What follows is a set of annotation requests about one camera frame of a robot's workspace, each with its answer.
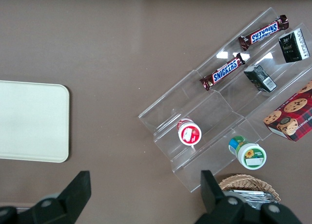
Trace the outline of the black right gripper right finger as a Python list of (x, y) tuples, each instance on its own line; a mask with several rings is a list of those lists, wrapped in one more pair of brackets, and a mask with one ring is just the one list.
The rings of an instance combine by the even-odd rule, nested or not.
[(209, 170), (201, 171), (201, 197), (206, 208), (197, 224), (300, 224), (286, 206), (266, 203), (259, 210), (235, 196), (226, 196)]

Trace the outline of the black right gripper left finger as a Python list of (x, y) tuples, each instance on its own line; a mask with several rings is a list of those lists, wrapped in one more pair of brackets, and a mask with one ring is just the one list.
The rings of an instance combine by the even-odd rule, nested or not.
[(0, 208), (2, 224), (74, 224), (91, 197), (90, 171), (80, 171), (56, 197), (39, 201), (18, 213), (14, 206)]

